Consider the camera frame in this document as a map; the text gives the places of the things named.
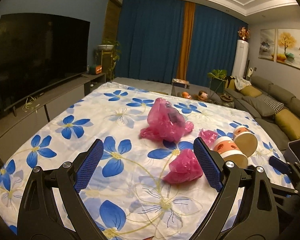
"gray sofa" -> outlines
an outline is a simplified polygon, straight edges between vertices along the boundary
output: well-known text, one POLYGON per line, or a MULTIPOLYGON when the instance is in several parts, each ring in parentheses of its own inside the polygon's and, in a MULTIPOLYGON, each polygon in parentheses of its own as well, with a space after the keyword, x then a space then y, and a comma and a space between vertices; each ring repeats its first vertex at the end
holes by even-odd
MULTIPOLYGON (((300 100, 296 98, 294 94, 259 76, 252 76, 250 82, 253 87, 260 90, 263 94, 284 103, 285 108, 289 109, 296 117, 298 117, 298 119, 300 119, 300 100)), ((237 109, 246 111, 253 116, 257 123, 271 137, 279 150, 283 152, 287 149, 290 140, 279 126, 274 123, 272 118, 262 117, 253 106, 243 100, 244 95, 238 91, 225 88, 225 93, 234 98, 234 105, 237 109)))

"yellow cushion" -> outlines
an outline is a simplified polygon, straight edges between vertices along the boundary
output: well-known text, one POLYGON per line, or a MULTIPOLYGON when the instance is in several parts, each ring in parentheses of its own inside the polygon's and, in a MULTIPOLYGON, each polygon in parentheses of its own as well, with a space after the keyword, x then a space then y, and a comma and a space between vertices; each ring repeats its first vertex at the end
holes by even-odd
POLYGON ((225 88, 229 88, 231 90, 237 91, 237 89, 235 88, 235 83, 234 83, 235 79, 231 79, 230 82, 229 80, 226 81, 226 85, 225 88))
POLYGON ((300 120, 288 109, 277 113, 274 121, 291 141, 300 139, 300 120))
POLYGON ((240 93, 243 94, 244 96, 249 96, 256 98, 262 94, 261 91, 258 89, 254 88, 253 86, 246 86, 243 89, 240 90, 240 93))

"small bowl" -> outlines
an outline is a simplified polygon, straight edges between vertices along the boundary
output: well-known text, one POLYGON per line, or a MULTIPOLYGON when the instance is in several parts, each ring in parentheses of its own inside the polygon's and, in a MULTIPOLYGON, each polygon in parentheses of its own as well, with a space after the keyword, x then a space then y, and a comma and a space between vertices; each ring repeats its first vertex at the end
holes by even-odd
POLYGON ((113 50, 114 45, 99 45, 98 50, 103 50, 103 51, 111 51, 113 50))

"book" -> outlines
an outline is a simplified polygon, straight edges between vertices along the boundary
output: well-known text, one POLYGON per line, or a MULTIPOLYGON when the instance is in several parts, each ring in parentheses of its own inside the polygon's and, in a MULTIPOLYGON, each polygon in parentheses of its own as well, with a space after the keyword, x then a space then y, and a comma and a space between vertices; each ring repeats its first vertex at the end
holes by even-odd
POLYGON ((182 79, 177 79, 177 78, 172 79, 172 85, 176 86, 176 87, 185 88, 185 89, 190 88, 189 81, 182 80, 182 79))

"metal screw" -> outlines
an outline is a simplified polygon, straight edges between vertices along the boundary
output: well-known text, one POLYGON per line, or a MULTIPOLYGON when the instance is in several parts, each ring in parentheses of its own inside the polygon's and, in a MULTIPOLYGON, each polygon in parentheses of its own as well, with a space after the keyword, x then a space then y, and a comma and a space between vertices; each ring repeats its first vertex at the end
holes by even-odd
POLYGON ((69 168, 70 166, 71 166, 71 162, 65 162, 62 165, 62 167, 64 167, 65 169, 69 168))
POLYGON ((257 167, 257 171, 260 172, 260 173, 262 173, 264 171, 264 169, 261 166, 258 166, 257 167))
POLYGON ((233 168, 234 167, 234 163, 233 162, 226 162, 226 166, 229 167, 229 168, 233 168))
POLYGON ((40 170, 40 167, 39 166, 35 166, 34 168, 33 168, 33 172, 38 172, 40 170))

